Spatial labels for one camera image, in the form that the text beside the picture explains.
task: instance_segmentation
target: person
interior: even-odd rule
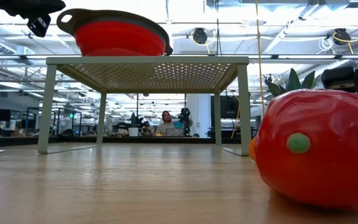
[[[166,136],[167,135],[167,129],[174,128],[171,114],[168,111],[162,112],[162,123],[157,127],[157,130],[155,130],[154,134]]]

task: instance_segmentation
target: table surface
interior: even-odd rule
[[[106,93],[214,93],[248,57],[53,57],[48,65]]]
[[[35,147],[0,148],[0,223],[358,223],[282,197],[251,159],[213,145]]]

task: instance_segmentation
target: long hair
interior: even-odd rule
[[[171,121],[171,120],[172,120],[171,114],[170,114],[168,111],[162,112],[162,121],[163,121],[163,122],[169,122],[169,121],[166,121],[165,118],[164,118],[164,114],[165,114],[165,113],[168,113],[168,114],[169,114],[169,121]]]

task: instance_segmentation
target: red tomato toy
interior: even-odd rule
[[[358,95],[296,90],[272,100],[255,140],[262,179],[293,200],[358,210]]]

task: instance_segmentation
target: ceiling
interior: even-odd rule
[[[174,54],[208,54],[207,46],[197,45],[191,38],[191,33],[198,27],[204,28],[208,35],[208,42],[211,42],[208,46],[210,54],[217,54],[217,18],[219,19],[221,42],[219,54],[258,54],[257,18],[259,19],[261,37],[260,49],[263,54],[351,54],[348,45],[332,43],[332,34],[337,28],[345,28],[352,39],[356,40],[351,44],[351,47],[354,53],[358,54],[358,5],[349,1],[259,1],[263,4],[259,4],[258,16],[253,1],[241,0],[220,1],[218,13],[215,7],[210,4],[212,2],[210,0],[66,0],[64,2],[67,5],[65,9],[114,9],[147,17],[159,23],[168,32]],[[320,4],[309,4],[311,2],[320,2]],[[19,16],[11,17],[0,10],[0,42],[13,48],[25,46],[36,55],[78,55],[80,50],[76,46],[74,38],[56,26],[59,13],[51,14],[52,22],[46,37],[38,38],[31,35],[26,20]],[[324,39],[327,35],[330,36],[330,40]],[[2,70],[0,71],[0,80],[44,80],[46,76],[45,60],[31,62],[32,65],[26,65],[13,60],[0,60],[0,70]],[[275,78],[285,78],[291,68],[295,68],[299,75],[302,75],[311,69],[320,69],[322,66],[325,65],[311,63],[308,60],[263,63],[262,74],[272,74]],[[251,90],[260,88],[259,74],[259,64],[252,63],[248,66],[249,88]],[[58,74],[57,77],[61,82],[57,84],[56,89],[90,90],[80,83],[70,82],[71,78],[64,74]],[[42,90],[44,87],[42,82],[27,82],[21,83],[21,85],[27,90]],[[229,88],[237,89],[237,80],[234,80]],[[1,89],[11,90],[15,88],[0,84]],[[41,100],[42,92],[31,96]],[[259,93],[253,93],[252,98],[257,100],[259,96]],[[173,96],[153,96],[154,104],[157,105],[156,103],[167,100],[169,97]],[[66,99],[69,103],[94,103],[96,105],[99,101],[99,95],[95,92],[58,92],[56,98]],[[184,100],[184,95],[176,95],[174,98]],[[112,95],[108,101],[110,105],[121,103],[121,110],[117,108],[115,110],[117,114],[122,116],[127,116],[131,111],[129,108],[135,103],[134,95]],[[155,108],[148,108],[147,105],[144,106],[145,115],[150,110],[158,111]],[[173,105],[173,110],[183,106],[184,101],[182,101],[182,104]]]

